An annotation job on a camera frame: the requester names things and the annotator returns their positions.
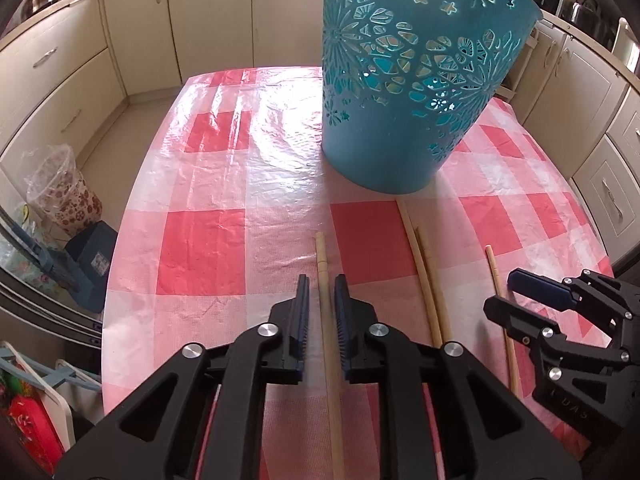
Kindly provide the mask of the cream kitchen cabinets right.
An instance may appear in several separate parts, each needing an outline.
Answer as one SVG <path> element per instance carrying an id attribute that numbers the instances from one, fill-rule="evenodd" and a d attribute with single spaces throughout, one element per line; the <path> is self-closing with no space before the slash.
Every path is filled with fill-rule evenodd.
<path id="1" fill-rule="evenodd" d="M 573 185 L 613 264 L 639 249 L 639 79 L 596 40 L 546 13 L 500 94 Z"/>

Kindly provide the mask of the cream kitchen cabinets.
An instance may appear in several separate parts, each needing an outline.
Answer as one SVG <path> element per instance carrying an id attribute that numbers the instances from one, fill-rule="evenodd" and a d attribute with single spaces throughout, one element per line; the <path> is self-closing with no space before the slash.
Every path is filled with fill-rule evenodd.
<path id="1" fill-rule="evenodd" d="M 500 94 L 573 185 L 613 264 L 639 249 L 639 79 L 596 40 L 546 13 Z"/>
<path id="2" fill-rule="evenodd" d="M 127 96 L 230 68 L 316 65 L 321 0 L 63 0 L 1 47 L 1 154 L 84 148 Z"/>

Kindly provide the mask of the cream kitchen cabinets left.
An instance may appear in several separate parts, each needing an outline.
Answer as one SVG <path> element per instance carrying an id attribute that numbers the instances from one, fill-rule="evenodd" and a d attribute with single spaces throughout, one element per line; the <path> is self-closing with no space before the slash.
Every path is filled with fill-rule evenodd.
<path id="1" fill-rule="evenodd" d="M 63 0 L 1 47 L 1 154 L 84 148 L 127 96 L 230 68 L 316 65 L 321 0 Z"/>

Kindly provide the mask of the short wooden chopstick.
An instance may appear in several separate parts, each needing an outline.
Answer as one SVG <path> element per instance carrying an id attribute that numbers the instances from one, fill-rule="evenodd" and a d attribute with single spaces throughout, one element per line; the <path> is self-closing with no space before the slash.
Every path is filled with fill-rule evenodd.
<path id="1" fill-rule="evenodd" d="M 437 312 L 440 332 L 442 333 L 442 341 L 448 342 L 452 340 L 452 330 L 449 321 L 448 310 L 442 286 L 440 286 L 439 275 L 435 262 L 435 257 L 431 248 L 430 241 L 424 224 L 419 224 L 416 228 L 416 235 L 420 244 L 422 257 L 426 267 L 428 280 L 430 281 L 432 294 L 434 297 L 435 309 Z"/>

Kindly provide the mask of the long wooden chopstick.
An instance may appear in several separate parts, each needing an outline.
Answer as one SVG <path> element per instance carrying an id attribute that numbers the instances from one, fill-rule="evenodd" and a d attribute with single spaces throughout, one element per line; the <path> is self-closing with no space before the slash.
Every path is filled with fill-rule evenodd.
<path id="1" fill-rule="evenodd" d="M 427 318 L 427 325 L 430 329 L 431 334 L 431 340 L 433 346 L 439 348 L 442 345 L 442 331 L 440 330 L 431 284 L 428 280 L 427 270 L 420 251 L 418 238 L 416 237 L 416 233 L 414 232 L 409 216 L 409 211 L 404 200 L 401 197 L 397 197 L 396 204 L 400 214 L 402 225 L 404 226 L 406 232 L 406 237 L 411 249 L 414 265 L 416 266 L 416 274 L 418 274 L 425 315 Z"/>

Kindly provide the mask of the red floral bag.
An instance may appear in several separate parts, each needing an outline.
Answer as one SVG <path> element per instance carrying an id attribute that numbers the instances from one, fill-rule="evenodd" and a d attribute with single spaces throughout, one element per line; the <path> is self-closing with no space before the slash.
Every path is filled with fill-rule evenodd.
<path id="1" fill-rule="evenodd" d="M 64 448 L 38 396 L 14 393 L 2 382 L 1 415 L 16 433 L 20 447 L 43 472 L 52 476 Z"/>

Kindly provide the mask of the red white checkered tablecloth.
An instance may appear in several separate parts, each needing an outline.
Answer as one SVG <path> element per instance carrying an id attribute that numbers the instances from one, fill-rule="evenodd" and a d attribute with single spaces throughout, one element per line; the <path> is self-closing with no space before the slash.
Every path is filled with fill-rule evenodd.
<path id="1" fill-rule="evenodd" d="M 331 274 L 378 318 L 431 339 L 406 226 L 423 226 L 452 336 L 506 379 L 486 252 L 508 274 L 549 278 L 611 263 L 580 198 L 492 100 L 423 190 L 403 200 L 345 179 L 321 151 L 322 77 L 313 67 L 191 78 L 155 136 L 122 213 L 102 336 L 111 410 L 191 341 L 217 347 L 264 322 L 317 273 Z"/>

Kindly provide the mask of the floral plastic container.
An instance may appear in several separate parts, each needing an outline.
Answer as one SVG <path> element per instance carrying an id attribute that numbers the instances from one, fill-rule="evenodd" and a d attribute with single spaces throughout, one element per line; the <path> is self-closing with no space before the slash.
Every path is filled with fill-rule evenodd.
<path id="1" fill-rule="evenodd" d="M 46 145 L 21 158 L 29 205 L 69 237 L 102 219 L 103 206 L 77 167 L 68 144 Z"/>

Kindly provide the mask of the teal perforated plastic basket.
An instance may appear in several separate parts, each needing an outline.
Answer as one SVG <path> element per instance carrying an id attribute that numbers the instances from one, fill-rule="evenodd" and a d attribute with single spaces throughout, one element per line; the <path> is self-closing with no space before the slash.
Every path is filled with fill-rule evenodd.
<path id="1" fill-rule="evenodd" d="M 324 156 L 373 191 L 424 188 L 540 19 L 533 0 L 323 0 Z"/>

